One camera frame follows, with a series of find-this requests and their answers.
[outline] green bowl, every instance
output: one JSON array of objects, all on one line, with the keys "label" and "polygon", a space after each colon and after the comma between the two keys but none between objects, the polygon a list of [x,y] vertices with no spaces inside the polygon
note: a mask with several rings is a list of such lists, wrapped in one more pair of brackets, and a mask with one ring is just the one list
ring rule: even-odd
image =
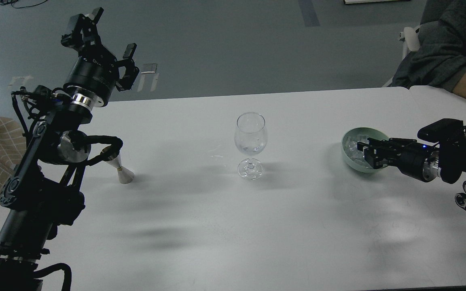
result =
[{"label": "green bowl", "polygon": [[370,167],[370,165],[364,161],[364,159],[357,159],[357,162],[355,159],[351,158],[352,155],[349,155],[350,150],[349,147],[347,147],[346,142],[349,139],[354,139],[356,141],[361,141],[357,139],[357,136],[363,135],[363,136],[368,136],[370,138],[378,139],[378,140],[383,140],[383,139],[389,139],[388,136],[385,134],[381,133],[380,131],[376,129],[371,129],[369,127],[357,127],[356,129],[352,129],[348,131],[346,134],[344,134],[342,140],[341,140],[341,151],[343,155],[343,160],[348,166],[352,167],[353,169],[362,172],[362,173],[375,173],[385,167],[383,166],[380,169],[373,169]]}]

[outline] table surface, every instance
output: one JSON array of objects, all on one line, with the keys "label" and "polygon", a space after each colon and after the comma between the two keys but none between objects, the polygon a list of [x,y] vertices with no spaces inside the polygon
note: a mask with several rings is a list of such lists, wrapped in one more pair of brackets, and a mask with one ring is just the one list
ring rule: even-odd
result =
[{"label": "table surface", "polygon": [[[238,116],[261,113],[268,144],[256,181]],[[358,173],[341,158],[355,127],[416,138],[440,118],[466,124],[466,100],[428,87],[122,101],[93,110],[89,135],[124,140],[135,180],[86,170],[87,208],[47,241],[39,267],[72,267],[72,289],[364,290],[466,285],[461,182],[423,183],[396,168]],[[44,166],[59,179],[64,168]],[[0,227],[7,209],[0,208]],[[58,290],[61,273],[44,280]]]}]

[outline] person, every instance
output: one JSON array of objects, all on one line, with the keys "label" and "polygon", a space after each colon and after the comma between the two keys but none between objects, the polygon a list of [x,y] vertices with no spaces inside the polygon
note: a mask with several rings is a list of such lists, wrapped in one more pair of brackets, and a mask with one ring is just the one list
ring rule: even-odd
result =
[{"label": "person", "polygon": [[430,85],[466,98],[466,0],[454,0],[403,59],[391,86]]}]

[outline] cone-shaped object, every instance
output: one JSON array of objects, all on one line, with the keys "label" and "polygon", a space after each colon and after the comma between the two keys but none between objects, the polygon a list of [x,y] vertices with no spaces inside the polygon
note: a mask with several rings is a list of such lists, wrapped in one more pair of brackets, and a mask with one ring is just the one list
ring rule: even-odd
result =
[{"label": "cone-shaped object", "polygon": [[116,170],[118,170],[118,180],[122,184],[128,184],[131,183],[131,181],[134,179],[134,173],[122,166],[122,158],[120,157],[120,153],[111,155],[107,160],[107,164],[110,164]]}]

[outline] empty wine glass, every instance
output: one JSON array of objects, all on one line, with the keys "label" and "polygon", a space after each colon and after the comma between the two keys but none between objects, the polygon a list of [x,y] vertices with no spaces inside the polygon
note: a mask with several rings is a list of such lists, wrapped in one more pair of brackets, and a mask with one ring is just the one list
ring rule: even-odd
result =
[{"label": "empty wine glass", "polygon": [[[246,112],[237,120],[235,145],[237,149],[248,156],[259,154],[267,144],[267,129],[265,119],[256,112]],[[256,180],[264,168],[259,160],[247,158],[238,165],[239,175],[246,180]]]}]

